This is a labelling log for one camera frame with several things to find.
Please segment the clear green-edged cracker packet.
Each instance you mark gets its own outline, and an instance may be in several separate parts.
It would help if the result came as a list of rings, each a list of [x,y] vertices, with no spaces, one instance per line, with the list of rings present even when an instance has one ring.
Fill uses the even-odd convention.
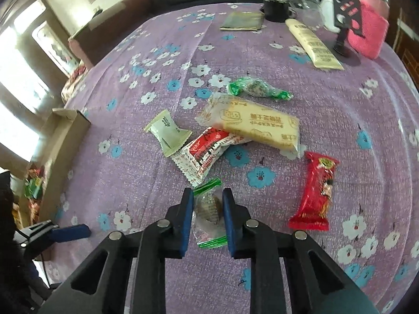
[[[212,179],[194,191],[192,233],[197,246],[214,249],[227,244],[222,203],[222,181]]]

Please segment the red cartoon girl packet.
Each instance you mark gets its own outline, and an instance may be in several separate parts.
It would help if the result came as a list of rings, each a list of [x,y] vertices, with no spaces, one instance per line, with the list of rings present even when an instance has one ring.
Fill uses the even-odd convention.
[[[288,225],[293,230],[328,231],[327,212],[339,160],[317,152],[305,152],[305,158],[308,161],[305,189],[297,213]]]

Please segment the shallow cardboard box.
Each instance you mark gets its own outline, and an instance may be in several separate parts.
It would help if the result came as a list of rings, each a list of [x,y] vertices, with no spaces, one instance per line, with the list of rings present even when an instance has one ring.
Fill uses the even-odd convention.
[[[77,110],[53,109],[48,116],[27,166],[43,170],[41,199],[30,201],[25,193],[19,199],[19,217],[24,227],[55,218],[73,158],[90,125]]]

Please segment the pink sleeved bottle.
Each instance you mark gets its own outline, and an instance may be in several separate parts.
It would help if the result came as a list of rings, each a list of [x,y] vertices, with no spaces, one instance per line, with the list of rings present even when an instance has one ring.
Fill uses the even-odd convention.
[[[389,23],[389,0],[359,0],[361,3],[361,27],[363,36],[349,31],[348,42],[364,57],[378,58],[385,41]]]

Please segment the olive notebook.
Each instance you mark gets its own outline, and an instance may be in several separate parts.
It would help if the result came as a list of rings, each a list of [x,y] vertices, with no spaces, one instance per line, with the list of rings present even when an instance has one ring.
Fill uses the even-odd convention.
[[[221,31],[259,31],[264,20],[261,12],[232,12],[219,27]]]

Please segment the green clear candy packet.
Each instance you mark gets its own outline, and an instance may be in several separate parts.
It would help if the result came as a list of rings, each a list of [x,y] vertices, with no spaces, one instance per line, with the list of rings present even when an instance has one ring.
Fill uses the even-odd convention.
[[[289,101],[293,98],[293,94],[290,92],[277,89],[264,80],[249,76],[240,77],[229,83],[227,93],[235,97],[245,93],[252,97],[269,98],[276,101]]]

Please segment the cream tube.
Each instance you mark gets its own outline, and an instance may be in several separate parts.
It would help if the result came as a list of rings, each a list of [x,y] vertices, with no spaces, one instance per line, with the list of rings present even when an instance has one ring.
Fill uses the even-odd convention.
[[[321,70],[344,70],[340,61],[305,24],[295,19],[287,19],[285,24],[316,68]]]

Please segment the black phone stand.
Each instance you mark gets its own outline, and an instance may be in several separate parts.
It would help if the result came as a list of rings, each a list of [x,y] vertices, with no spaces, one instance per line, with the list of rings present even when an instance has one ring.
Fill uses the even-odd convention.
[[[339,28],[337,39],[332,49],[344,58],[351,57],[350,49],[345,41],[352,31],[355,35],[364,38],[361,17],[361,3],[359,0],[332,0],[334,6],[334,26]]]

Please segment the green pea packet with logo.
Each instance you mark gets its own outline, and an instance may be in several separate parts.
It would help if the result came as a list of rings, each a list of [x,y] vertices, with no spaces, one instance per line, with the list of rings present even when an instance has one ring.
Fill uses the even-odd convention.
[[[26,179],[24,186],[24,196],[27,199],[38,199],[42,195],[43,177],[35,177],[30,180]]]

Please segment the yellow cake packet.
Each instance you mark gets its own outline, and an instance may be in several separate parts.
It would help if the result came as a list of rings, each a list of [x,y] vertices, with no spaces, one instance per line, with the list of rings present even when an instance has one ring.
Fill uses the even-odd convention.
[[[298,118],[241,97],[214,93],[195,120],[293,154],[300,149]]]

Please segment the white lid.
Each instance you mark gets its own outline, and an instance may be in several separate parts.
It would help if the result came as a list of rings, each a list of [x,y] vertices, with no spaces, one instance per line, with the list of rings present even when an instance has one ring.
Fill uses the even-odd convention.
[[[320,11],[322,13],[324,27],[333,33],[339,33],[340,28],[334,25],[334,3],[333,0],[321,0]]]

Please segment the pale green white packet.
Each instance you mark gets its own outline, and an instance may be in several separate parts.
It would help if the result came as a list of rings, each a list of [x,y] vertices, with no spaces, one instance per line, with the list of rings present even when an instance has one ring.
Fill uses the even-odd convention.
[[[182,129],[176,125],[167,109],[161,111],[144,128],[144,131],[151,132],[156,137],[165,157],[176,153],[192,135],[191,130]]]

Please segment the floral cushion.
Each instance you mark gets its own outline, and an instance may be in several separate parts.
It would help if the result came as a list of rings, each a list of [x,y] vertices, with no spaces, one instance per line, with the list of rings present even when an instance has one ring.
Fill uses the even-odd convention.
[[[61,99],[63,104],[66,104],[73,97],[78,88],[78,85],[86,77],[87,73],[88,69],[85,64],[80,63],[62,88]]]

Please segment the white red packet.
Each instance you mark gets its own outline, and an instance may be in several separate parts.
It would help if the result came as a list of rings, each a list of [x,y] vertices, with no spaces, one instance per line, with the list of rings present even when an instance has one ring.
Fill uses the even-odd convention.
[[[232,145],[251,142],[247,138],[207,128],[200,136],[171,156],[193,188],[201,185],[212,165]]]

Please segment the clear plastic cup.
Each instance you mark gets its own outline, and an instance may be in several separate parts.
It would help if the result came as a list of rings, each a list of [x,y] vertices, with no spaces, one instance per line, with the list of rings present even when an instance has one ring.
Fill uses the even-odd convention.
[[[324,26],[319,0],[289,0],[290,6],[296,12],[296,18],[312,31]]]

